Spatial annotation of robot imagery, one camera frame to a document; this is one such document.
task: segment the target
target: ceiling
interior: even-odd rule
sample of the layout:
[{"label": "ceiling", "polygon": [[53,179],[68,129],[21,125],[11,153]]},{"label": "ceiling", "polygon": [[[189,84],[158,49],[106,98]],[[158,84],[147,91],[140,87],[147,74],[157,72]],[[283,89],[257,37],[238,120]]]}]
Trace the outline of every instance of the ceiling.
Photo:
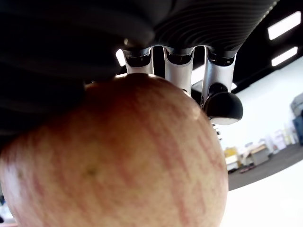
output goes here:
[{"label": "ceiling", "polygon": [[[303,1],[280,0],[251,33],[237,54],[233,76],[233,82],[237,85],[237,88],[232,91],[233,93],[244,90],[250,84],[275,70],[279,70],[303,55],[302,23],[274,40],[269,39],[267,32],[268,27],[297,11],[303,12]],[[298,46],[298,53],[295,56],[275,67],[271,65],[273,58],[294,46]],[[204,47],[200,46],[195,49],[194,69],[203,64]],[[154,70],[156,75],[164,77],[165,69],[162,47],[154,47]],[[199,92],[193,90],[192,96],[199,102],[201,96]]]}]

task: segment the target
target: ceiling light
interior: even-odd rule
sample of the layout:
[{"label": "ceiling light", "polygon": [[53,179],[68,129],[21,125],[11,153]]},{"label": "ceiling light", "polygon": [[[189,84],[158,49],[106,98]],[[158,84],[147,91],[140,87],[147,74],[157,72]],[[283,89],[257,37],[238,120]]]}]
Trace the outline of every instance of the ceiling light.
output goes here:
[{"label": "ceiling light", "polygon": [[125,66],[126,62],[125,62],[123,51],[121,49],[119,49],[116,52],[116,57],[117,57],[117,59],[119,61],[120,66]]},{"label": "ceiling light", "polygon": [[234,90],[237,87],[235,83],[232,83],[232,90]]},{"label": "ceiling light", "polygon": [[276,66],[287,59],[291,58],[292,56],[296,55],[298,53],[298,47],[293,47],[292,49],[284,52],[283,54],[275,57],[273,60],[271,60],[272,66]]},{"label": "ceiling light", "polygon": [[269,39],[273,40],[283,33],[289,31],[301,22],[301,12],[295,12],[292,15],[280,20],[278,23],[267,28]]},{"label": "ceiling light", "polygon": [[196,68],[191,73],[191,84],[195,84],[201,80],[203,80],[205,74],[205,65],[200,66],[199,68]]}]

